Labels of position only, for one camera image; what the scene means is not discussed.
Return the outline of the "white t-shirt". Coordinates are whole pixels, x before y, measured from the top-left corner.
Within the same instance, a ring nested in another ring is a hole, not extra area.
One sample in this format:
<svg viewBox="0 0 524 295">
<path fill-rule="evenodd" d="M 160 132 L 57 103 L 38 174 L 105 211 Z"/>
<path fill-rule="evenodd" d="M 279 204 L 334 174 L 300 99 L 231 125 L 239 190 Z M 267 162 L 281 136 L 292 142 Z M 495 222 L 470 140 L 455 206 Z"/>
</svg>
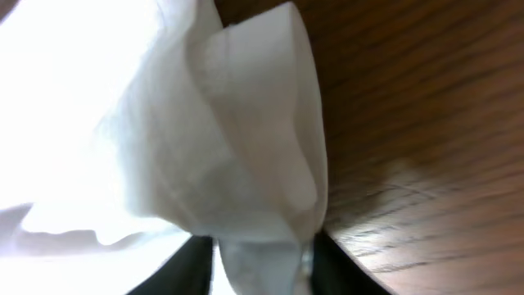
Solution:
<svg viewBox="0 0 524 295">
<path fill-rule="evenodd" d="M 191 236 L 211 294 L 309 294 L 328 164 L 293 2 L 18 1 L 1 21 L 1 291 L 128 294 Z"/>
</svg>

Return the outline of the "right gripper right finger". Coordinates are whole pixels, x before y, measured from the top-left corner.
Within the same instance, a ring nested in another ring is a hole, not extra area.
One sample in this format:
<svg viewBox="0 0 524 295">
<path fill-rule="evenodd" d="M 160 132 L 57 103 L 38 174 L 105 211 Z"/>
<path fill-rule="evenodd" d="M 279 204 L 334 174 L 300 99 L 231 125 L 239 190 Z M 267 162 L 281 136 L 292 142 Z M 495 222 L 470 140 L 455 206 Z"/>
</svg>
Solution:
<svg viewBox="0 0 524 295">
<path fill-rule="evenodd" d="M 322 230 L 314 236 L 313 295 L 391 295 Z"/>
</svg>

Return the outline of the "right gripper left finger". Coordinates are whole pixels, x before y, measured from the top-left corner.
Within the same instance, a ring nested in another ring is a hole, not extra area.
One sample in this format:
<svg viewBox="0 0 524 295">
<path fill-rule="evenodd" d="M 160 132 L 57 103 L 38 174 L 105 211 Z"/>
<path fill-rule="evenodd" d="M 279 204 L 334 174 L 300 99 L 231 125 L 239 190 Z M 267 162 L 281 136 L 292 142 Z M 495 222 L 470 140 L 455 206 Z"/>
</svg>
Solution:
<svg viewBox="0 0 524 295">
<path fill-rule="evenodd" d="M 152 276 L 128 295 L 209 295 L 213 239 L 191 236 Z"/>
</svg>

